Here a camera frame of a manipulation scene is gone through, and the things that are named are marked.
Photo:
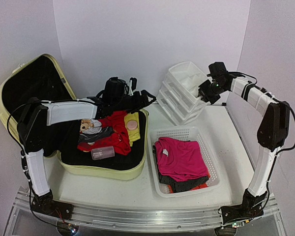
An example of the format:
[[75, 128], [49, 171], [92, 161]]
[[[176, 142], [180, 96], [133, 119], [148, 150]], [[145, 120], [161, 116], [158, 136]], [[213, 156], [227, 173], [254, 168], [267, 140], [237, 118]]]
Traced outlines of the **pink round container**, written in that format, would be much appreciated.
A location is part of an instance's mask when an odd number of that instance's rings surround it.
[[138, 128], [138, 122], [135, 120], [129, 120], [126, 124], [126, 127], [129, 131], [134, 131]]

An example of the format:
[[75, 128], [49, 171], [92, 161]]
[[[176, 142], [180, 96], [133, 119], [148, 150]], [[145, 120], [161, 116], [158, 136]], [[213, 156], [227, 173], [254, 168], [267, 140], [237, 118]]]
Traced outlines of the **white plastic drawer organizer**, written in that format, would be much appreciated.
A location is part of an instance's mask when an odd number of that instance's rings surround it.
[[169, 68], [157, 95], [157, 102], [175, 125], [194, 121], [207, 103], [198, 96], [199, 85], [207, 76], [193, 62]]

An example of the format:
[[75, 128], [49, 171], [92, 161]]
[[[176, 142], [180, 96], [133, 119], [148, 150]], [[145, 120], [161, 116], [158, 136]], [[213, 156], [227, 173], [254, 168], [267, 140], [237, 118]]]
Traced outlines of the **clear pink plastic bottle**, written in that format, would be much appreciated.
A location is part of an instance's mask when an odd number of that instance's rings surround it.
[[102, 160], [115, 156], [115, 150], [113, 146], [99, 147], [91, 150], [91, 157], [93, 160]]

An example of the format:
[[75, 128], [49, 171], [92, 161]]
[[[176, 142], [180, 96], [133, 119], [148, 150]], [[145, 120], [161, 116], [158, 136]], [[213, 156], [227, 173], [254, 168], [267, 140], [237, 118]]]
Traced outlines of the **magenta garment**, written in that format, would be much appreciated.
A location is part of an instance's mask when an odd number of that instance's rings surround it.
[[160, 137], [154, 145], [157, 167], [162, 176], [171, 177], [176, 182], [209, 177], [198, 142]]

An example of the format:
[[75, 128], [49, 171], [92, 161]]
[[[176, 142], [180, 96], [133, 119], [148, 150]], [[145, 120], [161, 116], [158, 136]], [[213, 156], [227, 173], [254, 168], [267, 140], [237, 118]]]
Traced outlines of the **white perforated plastic basket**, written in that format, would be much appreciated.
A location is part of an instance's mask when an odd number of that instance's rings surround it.
[[155, 189], [161, 197], [185, 197], [220, 187], [216, 159], [198, 128], [154, 129], [148, 148]]

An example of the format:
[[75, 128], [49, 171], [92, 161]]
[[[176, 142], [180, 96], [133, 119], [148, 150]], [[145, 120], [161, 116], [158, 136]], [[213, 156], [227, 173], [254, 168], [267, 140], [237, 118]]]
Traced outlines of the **orange garment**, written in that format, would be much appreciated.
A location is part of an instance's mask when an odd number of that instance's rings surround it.
[[[208, 185], [206, 183], [204, 183], [204, 184], [198, 185], [195, 188], [192, 188], [191, 191], [193, 191], [193, 190], [199, 190], [199, 189], [203, 189], [203, 188], [207, 188], [207, 187], [208, 187]], [[172, 190], [172, 188], [171, 188], [170, 185], [167, 185], [167, 188], [169, 190], [169, 193], [171, 193], [171, 194], [174, 193], [174, 191]]]

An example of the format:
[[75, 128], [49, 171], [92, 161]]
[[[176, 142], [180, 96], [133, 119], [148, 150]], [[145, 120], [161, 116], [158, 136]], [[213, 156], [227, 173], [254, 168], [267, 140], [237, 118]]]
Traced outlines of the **black garment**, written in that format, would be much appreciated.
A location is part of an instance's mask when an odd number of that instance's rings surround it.
[[[153, 145], [153, 154], [155, 155], [155, 160], [157, 162], [155, 145]], [[184, 182], [176, 182], [171, 177], [162, 176], [158, 170], [158, 167], [157, 167], [157, 174], [158, 174], [159, 182], [165, 185], [170, 185], [174, 193], [190, 191], [192, 188], [195, 188], [198, 185], [206, 183], [210, 178], [210, 173], [209, 173], [209, 177], [201, 177], [199, 179], [194, 179], [194, 180], [189, 180]]]

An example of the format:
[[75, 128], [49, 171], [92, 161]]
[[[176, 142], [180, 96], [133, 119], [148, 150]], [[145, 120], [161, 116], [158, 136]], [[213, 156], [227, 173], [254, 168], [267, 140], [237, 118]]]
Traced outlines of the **pale green hard-shell suitcase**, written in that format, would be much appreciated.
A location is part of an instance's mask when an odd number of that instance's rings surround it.
[[[21, 105], [32, 97], [50, 101], [76, 99], [58, 62], [49, 54], [43, 54], [19, 66], [0, 85], [0, 120], [16, 139], [19, 138], [17, 123], [23, 111]], [[78, 150], [78, 121], [49, 127], [44, 155], [57, 156], [66, 171], [75, 175], [134, 179], [142, 172], [146, 160], [148, 112], [141, 109], [138, 114], [141, 138], [133, 143], [128, 155], [116, 154], [114, 157], [95, 161], [89, 152]]]

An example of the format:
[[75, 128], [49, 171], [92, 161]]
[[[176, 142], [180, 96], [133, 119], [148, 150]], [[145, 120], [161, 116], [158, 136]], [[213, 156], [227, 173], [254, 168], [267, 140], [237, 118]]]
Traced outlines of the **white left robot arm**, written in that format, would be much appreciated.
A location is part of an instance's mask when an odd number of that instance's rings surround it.
[[144, 108], [155, 100], [146, 90], [129, 94], [127, 86], [83, 99], [67, 90], [4, 96], [37, 207], [46, 215], [56, 211], [44, 166], [54, 153], [72, 173], [132, 179], [145, 161]]

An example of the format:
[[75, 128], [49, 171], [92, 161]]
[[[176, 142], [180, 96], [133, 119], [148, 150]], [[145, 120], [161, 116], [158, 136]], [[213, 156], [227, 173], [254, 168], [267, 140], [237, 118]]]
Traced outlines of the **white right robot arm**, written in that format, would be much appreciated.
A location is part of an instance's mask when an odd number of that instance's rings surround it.
[[246, 80], [239, 72], [209, 73], [209, 79], [199, 86], [199, 97], [213, 104], [220, 94], [229, 91], [240, 96], [262, 116], [257, 131], [259, 156], [257, 166], [248, 188], [244, 191], [242, 203], [221, 207], [226, 217], [248, 218], [261, 215], [269, 200], [269, 183], [278, 156], [295, 148], [284, 148], [288, 136], [290, 117], [295, 120], [295, 112], [286, 101], [276, 99], [265, 88]]

